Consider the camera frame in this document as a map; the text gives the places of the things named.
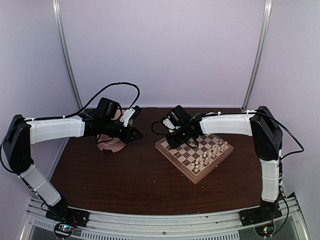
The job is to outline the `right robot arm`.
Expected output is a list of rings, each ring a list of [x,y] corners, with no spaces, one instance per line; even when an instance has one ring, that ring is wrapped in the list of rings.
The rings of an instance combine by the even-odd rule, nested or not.
[[[282,183],[283,131],[266,106],[244,112],[199,112],[191,116],[178,105],[160,121],[169,131],[166,139],[177,148],[190,139],[210,134],[233,134],[252,137],[254,151],[262,170],[262,193],[256,210],[259,220],[268,220],[278,208]]]

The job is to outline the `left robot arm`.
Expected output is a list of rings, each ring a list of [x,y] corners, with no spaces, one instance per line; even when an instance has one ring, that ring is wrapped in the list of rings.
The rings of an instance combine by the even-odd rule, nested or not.
[[[47,205],[53,215],[61,222],[72,218],[67,200],[56,190],[43,173],[35,166],[31,157],[31,146],[37,143],[81,137],[101,137],[119,139],[128,144],[140,140],[143,134],[130,123],[140,113],[139,106],[121,110],[120,104],[108,98],[101,98],[95,110],[79,112],[69,116],[24,118],[13,117],[2,147],[10,171],[22,181]]]

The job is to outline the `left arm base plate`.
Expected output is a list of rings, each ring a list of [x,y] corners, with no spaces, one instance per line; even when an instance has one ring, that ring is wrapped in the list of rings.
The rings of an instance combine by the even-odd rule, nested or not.
[[[56,222],[66,223],[70,226],[86,227],[89,220],[90,213],[85,210],[79,210],[75,208],[68,208],[66,216],[58,216],[51,210],[48,210],[45,214],[47,219],[54,220]]]

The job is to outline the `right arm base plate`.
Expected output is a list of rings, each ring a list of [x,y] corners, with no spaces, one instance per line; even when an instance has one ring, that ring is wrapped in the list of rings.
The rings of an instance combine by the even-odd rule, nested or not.
[[[243,227],[270,222],[276,218],[280,218],[282,215],[281,210],[276,209],[274,212],[270,212],[268,209],[261,209],[260,207],[245,209],[239,212]]]

